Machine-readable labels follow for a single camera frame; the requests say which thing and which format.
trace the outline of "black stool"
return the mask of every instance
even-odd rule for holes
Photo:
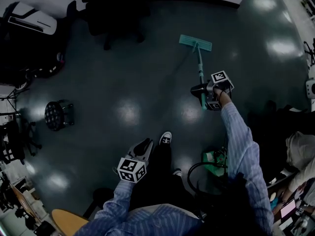
[[[74,125],[71,115],[72,107],[73,104],[66,104],[65,100],[49,102],[45,109],[45,122],[47,126],[53,131],[58,131],[66,125]]]

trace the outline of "teal mop head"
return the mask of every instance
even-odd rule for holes
[[[195,37],[189,37],[186,35],[181,35],[179,38],[179,43],[183,44],[183,45],[189,45],[192,46],[194,49],[193,51],[195,51],[195,47],[198,44],[199,48],[205,51],[210,52],[212,50],[212,43],[202,40],[202,39],[198,39]]]

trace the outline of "sneaker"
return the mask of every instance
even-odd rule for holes
[[[172,140],[172,133],[169,131],[166,131],[160,138],[159,144],[170,144]]]
[[[181,169],[176,169],[176,170],[173,172],[173,175],[177,175],[177,176],[179,176],[179,177],[182,177],[182,176],[183,176],[182,170],[181,170]]]

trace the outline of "person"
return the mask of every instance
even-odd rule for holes
[[[229,96],[215,89],[222,106],[221,116],[228,135],[228,176],[239,173],[247,181],[245,188],[255,224],[263,235],[272,234],[273,214],[259,166],[259,147],[252,140],[251,130]],[[105,202],[94,220],[76,232],[76,236],[100,235],[193,235],[202,226],[195,216],[198,207],[185,190],[182,173],[170,175],[170,132],[165,132],[149,159],[148,173],[136,185],[120,181],[114,198]]]
[[[299,173],[291,180],[281,196],[278,205],[273,209],[276,214],[288,201],[299,186],[315,177],[315,136],[293,133],[286,139],[286,162],[298,169]]]

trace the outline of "floor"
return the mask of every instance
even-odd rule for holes
[[[238,10],[191,1],[155,1],[142,26],[146,41],[120,39],[103,51],[104,36],[89,34],[87,23],[73,25],[64,69],[37,79],[18,100],[18,108],[36,121],[43,149],[27,157],[27,168],[46,208],[83,214],[99,187],[114,188],[117,166],[128,148],[150,137],[157,143],[173,133],[174,168],[184,172],[200,161],[208,146],[221,147],[225,129],[220,112],[202,111],[190,94],[198,84],[197,60],[180,34],[211,41],[203,53],[206,78],[225,70],[233,101],[246,119],[267,100],[279,107],[310,108],[308,76],[296,26],[282,0],[244,0]],[[68,99],[75,125],[59,132],[43,121],[49,101]],[[192,175],[204,179],[206,171]]]

